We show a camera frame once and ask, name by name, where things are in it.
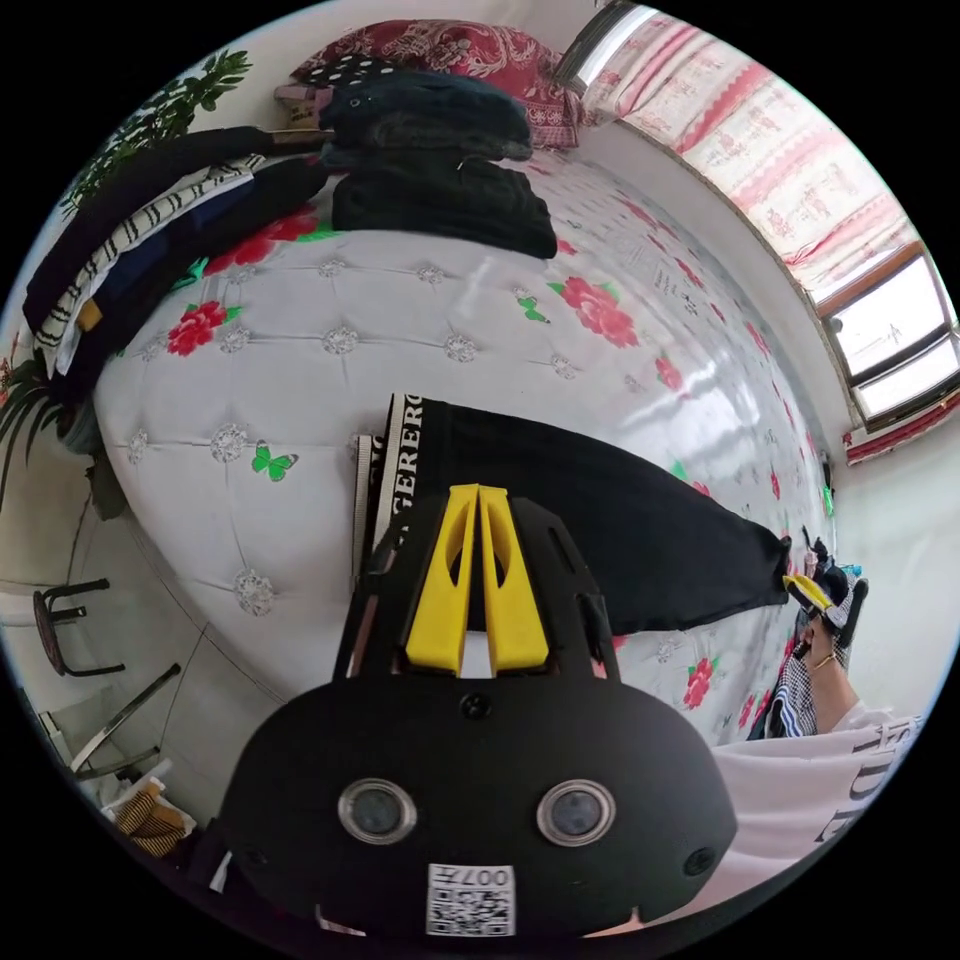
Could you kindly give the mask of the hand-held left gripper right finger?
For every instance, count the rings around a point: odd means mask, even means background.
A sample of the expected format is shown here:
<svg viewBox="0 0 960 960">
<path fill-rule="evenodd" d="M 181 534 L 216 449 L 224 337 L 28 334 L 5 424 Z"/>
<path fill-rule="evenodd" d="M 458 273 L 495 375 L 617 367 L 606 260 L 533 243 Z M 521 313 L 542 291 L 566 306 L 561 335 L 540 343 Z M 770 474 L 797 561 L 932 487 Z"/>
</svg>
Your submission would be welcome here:
<svg viewBox="0 0 960 960">
<path fill-rule="evenodd" d="M 494 672 L 538 670 L 547 638 L 507 491 L 479 488 L 485 627 Z"/>
</svg>

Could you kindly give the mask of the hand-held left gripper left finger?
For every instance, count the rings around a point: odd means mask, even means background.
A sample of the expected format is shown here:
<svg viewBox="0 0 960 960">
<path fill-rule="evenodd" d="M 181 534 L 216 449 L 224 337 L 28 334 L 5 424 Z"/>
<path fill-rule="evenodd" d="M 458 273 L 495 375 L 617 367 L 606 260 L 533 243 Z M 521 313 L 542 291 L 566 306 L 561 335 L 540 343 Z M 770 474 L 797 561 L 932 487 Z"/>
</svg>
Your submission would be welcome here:
<svg viewBox="0 0 960 960">
<path fill-rule="evenodd" d="M 459 672 L 471 593 L 479 487 L 449 489 L 406 642 L 417 669 Z"/>
</svg>

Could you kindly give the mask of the person's right hand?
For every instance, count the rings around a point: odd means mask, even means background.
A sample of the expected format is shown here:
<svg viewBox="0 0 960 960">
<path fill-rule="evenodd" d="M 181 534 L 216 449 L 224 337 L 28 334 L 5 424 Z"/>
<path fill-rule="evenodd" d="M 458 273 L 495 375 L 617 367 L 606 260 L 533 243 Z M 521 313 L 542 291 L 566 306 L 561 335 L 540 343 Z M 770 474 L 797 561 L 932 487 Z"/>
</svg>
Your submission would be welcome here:
<svg viewBox="0 0 960 960">
<path fill-rule="evenodd" d="M 836 638 L 823 617 L 813 618 L 801 637 L 801 663 L 812 680 L 825 680 L 844 674 L 838 656 Z"/>
</svg>

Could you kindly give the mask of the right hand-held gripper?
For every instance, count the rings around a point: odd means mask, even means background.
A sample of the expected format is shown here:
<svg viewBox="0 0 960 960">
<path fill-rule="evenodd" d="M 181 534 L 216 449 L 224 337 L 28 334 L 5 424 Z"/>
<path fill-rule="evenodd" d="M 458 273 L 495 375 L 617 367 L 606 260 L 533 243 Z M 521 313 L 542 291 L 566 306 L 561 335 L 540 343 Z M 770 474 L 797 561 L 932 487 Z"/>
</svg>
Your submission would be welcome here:
<svg viewBox="0 0 960 960">
<path fill-rule="evenodd" d="M 809 616 L 825 613 L 833 627 L 845 627 L 852 597 L 851 581 L 836 564 L 818 566 L 811 578 L 804 575 L 783 577 L 785 590 Z"/>
</svg>

